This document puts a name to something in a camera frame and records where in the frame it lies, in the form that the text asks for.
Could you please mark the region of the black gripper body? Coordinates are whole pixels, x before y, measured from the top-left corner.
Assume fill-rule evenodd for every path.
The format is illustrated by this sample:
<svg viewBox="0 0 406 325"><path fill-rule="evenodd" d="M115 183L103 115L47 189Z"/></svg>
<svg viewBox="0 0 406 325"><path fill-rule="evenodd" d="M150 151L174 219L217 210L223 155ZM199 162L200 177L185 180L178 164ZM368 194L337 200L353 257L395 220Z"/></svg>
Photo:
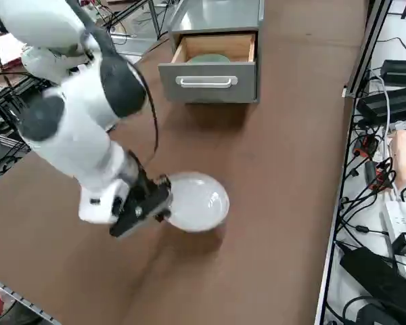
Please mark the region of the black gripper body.
<svg viewBox="0 0 406 325"><path fill-rule="evenodd" d="M126 199L122 200L119 197L114 199L112 212L118 219L110 226L111 236L115 238L126 236L149 218L155 218L162 210L167 210L168 217L170 216L172 185L171 189L158 186L156 180L149 179L142 169Z"/></svg>

